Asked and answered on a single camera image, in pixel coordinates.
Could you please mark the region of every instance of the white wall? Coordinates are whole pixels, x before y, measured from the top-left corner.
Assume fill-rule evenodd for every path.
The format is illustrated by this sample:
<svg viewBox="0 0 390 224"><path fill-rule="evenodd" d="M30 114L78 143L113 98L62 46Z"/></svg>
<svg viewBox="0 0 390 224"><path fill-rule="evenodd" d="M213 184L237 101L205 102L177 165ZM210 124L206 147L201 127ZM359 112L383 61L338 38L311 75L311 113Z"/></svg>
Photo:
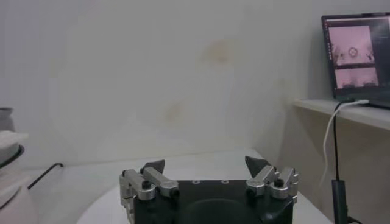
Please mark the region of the white wall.
<svg viewBox="0 0 390 224"><path fill-rule="evenodd" d="M310 115L312 134L291 102L330 95L321 15L389 10L388 0L3 0L0 105L31 135L27 167L256 147L298 168L301 191L331 216L315 187L326 117Z"/></svg>

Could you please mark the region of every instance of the white shelf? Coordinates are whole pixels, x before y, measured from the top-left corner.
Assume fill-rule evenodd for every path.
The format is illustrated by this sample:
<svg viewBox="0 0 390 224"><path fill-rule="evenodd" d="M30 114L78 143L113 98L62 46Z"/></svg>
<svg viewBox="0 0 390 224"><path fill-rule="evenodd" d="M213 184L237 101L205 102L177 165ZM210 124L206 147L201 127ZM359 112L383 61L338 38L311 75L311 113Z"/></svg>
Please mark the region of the white shelf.
<svg viewBox="0 0 390 224"><path fill-rule="evenodd" d="M313 99L296 100L294 105L324 114L332 114L337 103L337 101L331 99ZM367 106L352 106L342 109L339 116L351 121L390 130L390 110Z"/></svg>

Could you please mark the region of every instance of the white tabletop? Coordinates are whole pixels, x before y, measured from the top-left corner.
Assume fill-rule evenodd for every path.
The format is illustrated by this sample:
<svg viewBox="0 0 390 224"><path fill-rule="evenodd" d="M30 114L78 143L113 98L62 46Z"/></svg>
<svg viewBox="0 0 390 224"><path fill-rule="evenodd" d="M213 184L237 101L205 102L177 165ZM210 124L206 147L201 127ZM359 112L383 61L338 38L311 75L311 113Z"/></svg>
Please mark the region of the white tabletop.
<svg viewBox="0 0 390 224"><path fill-rule="evenodd" d="M176 180L247 179L250 173L244 156L261 156L254 150L203 153L176 156L166 160L164 174ZM32 190L40 224L128 224L120 205L118 177L124 169L139 169L159 158L55 169ZM36 176L41 170L27 173ZM296 224L330 224L331 222L299 194L294 207Z"/></svg>

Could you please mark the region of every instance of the white cable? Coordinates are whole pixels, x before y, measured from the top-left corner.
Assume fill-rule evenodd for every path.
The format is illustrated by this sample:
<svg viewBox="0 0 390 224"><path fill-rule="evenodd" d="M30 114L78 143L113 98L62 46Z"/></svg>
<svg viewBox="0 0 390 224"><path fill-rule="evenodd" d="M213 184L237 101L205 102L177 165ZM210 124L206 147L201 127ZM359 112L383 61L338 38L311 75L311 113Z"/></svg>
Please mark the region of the white cable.
<svg viewBox="0 0 390 224"><path fill-rule="evenodd" d="M369 104L369 100L358 100L358 101L355 101L352 103L342 104L330 117L329 122L328 122L328 126L327 126L327 131L325 132L324 142L322 143L322 149L324 151L324 158L325 158L325 168L324 168L324 172L322 173L321 180L319 182L319 187L321 187L322 184L324 183L325 176L326 176L327 170L328 170L328 157L327 157L326 145L327 145L327 139L328 139L328 135L329 135L330 126L332 125L333 119L339 113L339 111L341 111L341 109L343 109L344 107L349 107L349 106L353 106L353 105L363 105L363 104Z"/></svg>

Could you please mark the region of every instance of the laptop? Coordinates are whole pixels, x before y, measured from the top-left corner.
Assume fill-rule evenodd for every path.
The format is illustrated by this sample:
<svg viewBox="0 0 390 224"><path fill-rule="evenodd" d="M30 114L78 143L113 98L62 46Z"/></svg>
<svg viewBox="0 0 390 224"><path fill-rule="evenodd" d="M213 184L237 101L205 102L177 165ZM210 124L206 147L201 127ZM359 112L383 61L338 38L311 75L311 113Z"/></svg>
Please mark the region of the laptop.
<svg viewBox="0 0 390 224"><path fill-rule="evenodd" d="M390 13L322 17L333 97L390 108Z"/></svg>

